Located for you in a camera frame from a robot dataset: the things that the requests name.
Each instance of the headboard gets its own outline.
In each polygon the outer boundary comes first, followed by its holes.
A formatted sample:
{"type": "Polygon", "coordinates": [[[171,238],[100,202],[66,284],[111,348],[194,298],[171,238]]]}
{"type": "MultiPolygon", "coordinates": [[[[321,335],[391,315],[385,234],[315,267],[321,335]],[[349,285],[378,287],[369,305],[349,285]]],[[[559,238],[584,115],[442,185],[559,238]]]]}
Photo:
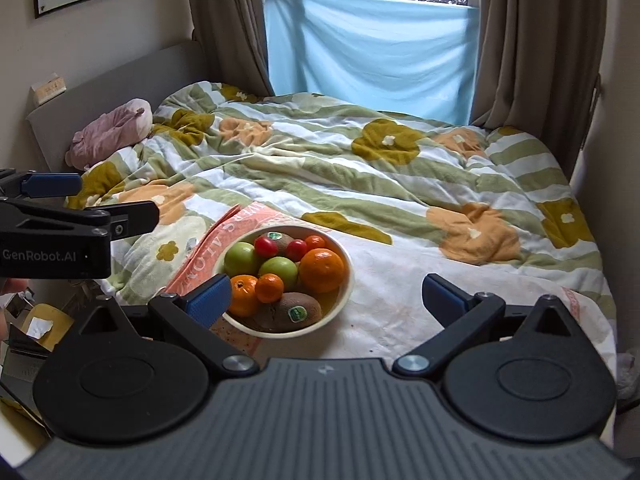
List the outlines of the headboard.
{"type": "Polygon", "coordinates": [[[101,114],[133,98],[146,99],[156,110],[173,92],[208,79],[200,44],[185,41],[69,89],[36,108],[27,120],[49,169],[68,171],[64,158],[74,133],[101,114]]]}

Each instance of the kiwi sticker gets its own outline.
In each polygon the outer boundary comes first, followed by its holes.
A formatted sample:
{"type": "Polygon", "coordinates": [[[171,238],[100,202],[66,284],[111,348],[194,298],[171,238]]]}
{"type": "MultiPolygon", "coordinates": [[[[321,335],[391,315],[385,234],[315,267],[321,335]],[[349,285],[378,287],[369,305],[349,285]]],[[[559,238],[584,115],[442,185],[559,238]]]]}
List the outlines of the kiwi sticker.
{"type": "Polygon", "coordinates": [[[291,320],[292,323],[299,323],[300,321],[304,321],[308,317],[306,308],[301,305],[292,306],[289,309],[288,314],[289,314],[289,319],[291,320]]]}

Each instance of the fruit bowl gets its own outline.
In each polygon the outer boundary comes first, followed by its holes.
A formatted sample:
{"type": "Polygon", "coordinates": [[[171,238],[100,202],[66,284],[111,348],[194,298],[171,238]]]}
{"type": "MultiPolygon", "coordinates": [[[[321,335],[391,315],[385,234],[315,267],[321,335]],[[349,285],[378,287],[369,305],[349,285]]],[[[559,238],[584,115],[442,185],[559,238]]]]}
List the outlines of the fruit bowl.
{"type": "MultiPolygon", "coordinates": [[[[327,233],[310,227],[303,227],[295,224],[281,224],[262,227],[243,235],[242,237],[235,240],[234,243],[247,242],[252,244],[256,238],[268,232],[281,232],[283,234],[291,236],[292,238],[301,239],[305,239],[311,235],[318,235],[324,238],[324,240],[326,241],[326,248],[338,254],[338,256],[340,256],[342,261],[344,262],[346,275],[344,281],[342,282],[342,285],[337,290],[334,290],[332,292],[315,294],[314,297],[316,298],[316,300],[318,300],[322,307],[322,319],[320,319],[313,325],[301,328],[299,330],[293,330],[292,332],[266,332],[264,329],[261,329],[257,324],[255,324],[252,318],[235,317],[228,312],[225,312],[222,316],[224,317],[224,319],[226,319],[226,321],[235,326],[238,330],[241,330],[242,332],[245,332],[249,335],[261,337],[264,339],[291,339],[294,337],[300,337],[302,335],[309,334],[311,332],[314,332],[315,330],[318,330],[319,328],[322,328],[340,313],[340,311],[344,308],[344,305],[347,303],[347,300],[351,295],[351,291],[353,290],[353,264],[347,251],[338,241],[336,241],[327,233]]],[[[214,266],[215,274],[223,274],[225,272],[225,256],[226,252],[231,247],[232,245],[226,248],[226,250],[218,258],[216,265],[214,266]]]]}

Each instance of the kiwi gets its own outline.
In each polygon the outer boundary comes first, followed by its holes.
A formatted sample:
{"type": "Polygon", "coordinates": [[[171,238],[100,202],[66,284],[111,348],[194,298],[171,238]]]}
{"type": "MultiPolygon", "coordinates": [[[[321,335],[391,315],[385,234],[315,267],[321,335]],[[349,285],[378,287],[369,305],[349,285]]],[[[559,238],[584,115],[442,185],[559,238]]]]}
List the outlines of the kiwi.
{"type": "Polygon", "coordinates": [[[322,319],[320,303],[301,292],[286,292],[271,307],[274,328],[281,332],[300,330],[322,319]]]}
{"type": "Polygon", "coordinates": [[[285,292],[253,317],[266,332],[293,332],[322,319],[322,307],[315,298],[301,292],[285,292]]]}
{"type": "Polygon", "coordinates": [[[276,242],[278,247],[278,256],[284,256],[287,246],[293,241],[293,238],[289,235],[276,231],[269,231],[268,233],[265,233],[265,236],[276,242]]]}

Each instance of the screw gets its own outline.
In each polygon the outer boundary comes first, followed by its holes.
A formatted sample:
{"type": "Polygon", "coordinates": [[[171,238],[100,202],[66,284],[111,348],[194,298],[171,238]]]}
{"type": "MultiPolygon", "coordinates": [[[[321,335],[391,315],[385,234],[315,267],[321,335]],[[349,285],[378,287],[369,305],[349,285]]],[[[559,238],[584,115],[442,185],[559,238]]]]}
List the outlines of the screw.
{"type": "Polygon", "coordinates": [[[396,364],[405,372],[423,372],[429,368],[429,360],[416,354],[403,355],[396,364]]]}
{"type": "Polygon", "coordinates": [[[248,355],[230,355],[222,361],[224,369],[230,372],[245,372],[255,365],[255,361],[248,355]]]}

